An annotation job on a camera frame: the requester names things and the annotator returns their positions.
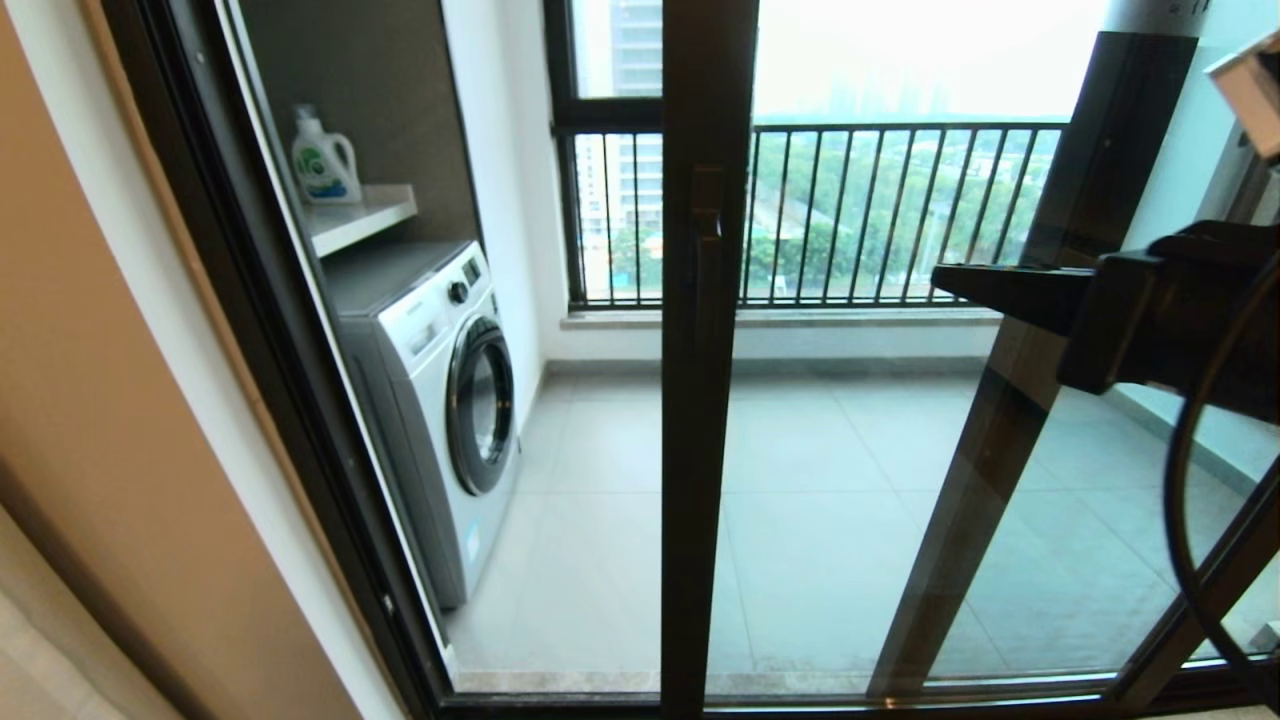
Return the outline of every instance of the white plastic bottle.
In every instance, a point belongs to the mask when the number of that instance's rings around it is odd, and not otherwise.
[[[347,136],[325,132],[312,105],[293,109],[298,137],[293,141],[293,174],[307,202],[360,202],[356,151]]]

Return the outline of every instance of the dark gray wall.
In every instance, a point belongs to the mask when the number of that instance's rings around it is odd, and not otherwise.
[[[285,152],[293,105],[356,147],[365,184],[410,183],[419,217],[388,240],[479,237],[438,0],[239,0]]]

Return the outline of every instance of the door handle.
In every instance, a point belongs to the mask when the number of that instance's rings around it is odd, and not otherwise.
[[[723,278],[724,240],[721,210],[724,199],[724,172],[719,165],[694,165],[692,183],[694,247],[698,273],[694,300],[694,347],[701,350],[716,327],[716,307]]]

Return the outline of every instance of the washing machine door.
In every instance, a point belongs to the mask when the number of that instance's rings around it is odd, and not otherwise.
[[[453,470],[471,495],[502,479],[515,445],[515,382],[502,328],[476,315],[458,332],[449,365],[445,421]]]

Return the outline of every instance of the window sill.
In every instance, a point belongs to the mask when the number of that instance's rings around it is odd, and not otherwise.
[[[751,309],[739,311],[737,327],[988,327],[1000,324],[1002,316],[986,307]],[[562,331],[653,331],[662,328],[662,310],[579,310],[561,318],[559,327]]]

